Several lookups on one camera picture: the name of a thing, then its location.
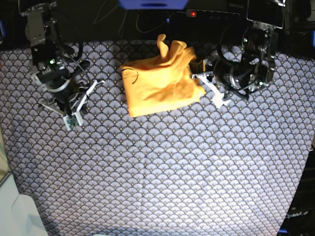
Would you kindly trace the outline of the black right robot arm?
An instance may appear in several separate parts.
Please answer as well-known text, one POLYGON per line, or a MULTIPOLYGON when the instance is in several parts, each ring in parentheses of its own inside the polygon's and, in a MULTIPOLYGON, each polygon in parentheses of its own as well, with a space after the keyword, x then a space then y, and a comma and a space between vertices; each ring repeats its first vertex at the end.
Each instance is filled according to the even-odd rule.
POLYGON ((88 79, 79 83, 75 80, 80 73, 87 74, 90 62, 81 60, 82 41, 78 42, 76 57, 73 48, 64 44, 52 14, 56 6, 54 0, 18 2, 20 15, 27 19, 25 34, 31 49, 31 78, 53 97, 42 103, 43 107, 60 114, 65 121, 81 123, 88 96, 103 81, 88 79))

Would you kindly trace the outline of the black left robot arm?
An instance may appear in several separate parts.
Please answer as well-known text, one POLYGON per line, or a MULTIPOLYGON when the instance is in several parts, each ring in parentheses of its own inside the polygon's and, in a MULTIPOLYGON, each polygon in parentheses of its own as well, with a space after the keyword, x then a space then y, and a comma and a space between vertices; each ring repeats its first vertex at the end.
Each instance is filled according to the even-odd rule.
POLYGON ((284 0, 248 1, 246 19, 251 25, 242 36, 239 62, 223 55, 223 37, 231 28, 227 26, 216 46, 216 53, 189 64, 191 78, 199 79, 210 88, 218 109, 228 105, 232 95, 248 100, 251 94, 271 84, 279 38, 276 30, 284 27, 285 6, 284 0))

